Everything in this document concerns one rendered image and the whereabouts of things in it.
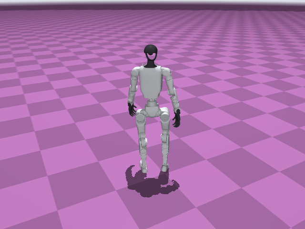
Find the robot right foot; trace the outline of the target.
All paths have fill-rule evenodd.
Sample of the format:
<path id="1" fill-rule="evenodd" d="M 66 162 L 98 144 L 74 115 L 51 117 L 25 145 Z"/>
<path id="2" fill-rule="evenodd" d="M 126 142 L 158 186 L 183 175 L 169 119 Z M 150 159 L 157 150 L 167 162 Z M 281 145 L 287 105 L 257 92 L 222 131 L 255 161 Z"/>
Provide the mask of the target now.
<path id="1" fill-rule="evenodd" d="M 167 171 L 167 169 L 168 169 L 168 167 L 169 167 L 169 165 L 167 164 L 167 166 L 164 164 L 162 164 L 162 168 L 161 168 L 161 171 L 163 171 L 163 172 L 166 172 Z"/>

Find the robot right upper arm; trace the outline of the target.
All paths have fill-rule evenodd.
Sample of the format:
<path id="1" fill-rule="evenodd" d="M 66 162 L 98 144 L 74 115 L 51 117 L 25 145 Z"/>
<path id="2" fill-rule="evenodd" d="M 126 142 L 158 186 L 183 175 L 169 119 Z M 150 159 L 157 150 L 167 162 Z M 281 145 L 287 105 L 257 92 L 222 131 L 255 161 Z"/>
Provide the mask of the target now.
<path id="1" fill-rule="evenodd" d="M 161 67 L 162 75 L 165 76 L 166 84 L 168 86 L 167 93 L 168 95 L 174 95 L 174 87 L 173 87 L 173 77 L 172 72 L 169 68 Z"/>

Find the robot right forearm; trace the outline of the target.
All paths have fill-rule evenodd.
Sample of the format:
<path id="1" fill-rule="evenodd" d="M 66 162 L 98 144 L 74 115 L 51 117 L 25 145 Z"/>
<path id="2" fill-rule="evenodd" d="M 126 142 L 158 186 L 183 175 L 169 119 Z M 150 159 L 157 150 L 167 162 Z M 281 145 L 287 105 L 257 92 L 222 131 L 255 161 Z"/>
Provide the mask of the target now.
<path id="1" fill-rule="evenodd" d="M 174 88 L 174 92 L 175 92 L 175 95 L 172 95 L 170 98 L 171 98 L 171 101 L 172 101 L 172 104 L 173 104 L 173 111 L 176 113 L 176 110 L 177 110 L 177 109 L 180 110 L 180 107 L 179 107 L 177 92 L 176 92 L 176 89 L 175 89 L 175 88 Z M 181 111 L 181 110 L 180 110 L 180 111 Z"/>

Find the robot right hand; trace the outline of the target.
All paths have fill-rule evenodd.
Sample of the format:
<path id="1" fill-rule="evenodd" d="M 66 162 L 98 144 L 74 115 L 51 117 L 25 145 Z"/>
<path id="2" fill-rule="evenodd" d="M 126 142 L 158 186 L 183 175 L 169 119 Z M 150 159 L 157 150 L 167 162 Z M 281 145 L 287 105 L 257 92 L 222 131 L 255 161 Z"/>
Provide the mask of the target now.
<path id="1" fill-rule="evenodd" d="M 173 120 L 174 119 L 175 119 L 175 123 L 173 125 L 174 125 L 174 127 L 178 127 L 180 125 L 180 110 L 179 109 L 176 110 L 175 117 L 173 118 Z"/>

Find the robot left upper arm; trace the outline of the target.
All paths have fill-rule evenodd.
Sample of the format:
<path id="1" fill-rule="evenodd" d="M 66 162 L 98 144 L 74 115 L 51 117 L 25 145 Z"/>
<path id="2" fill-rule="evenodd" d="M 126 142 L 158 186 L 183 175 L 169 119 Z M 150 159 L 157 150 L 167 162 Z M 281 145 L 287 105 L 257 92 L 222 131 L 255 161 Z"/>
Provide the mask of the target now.
<path id="1" fill-rule="evenodd" d="M 136 92 L 138 89 L 137 81 L 140 67 L 134 67 L 131 71 L 131 92 Z"/>

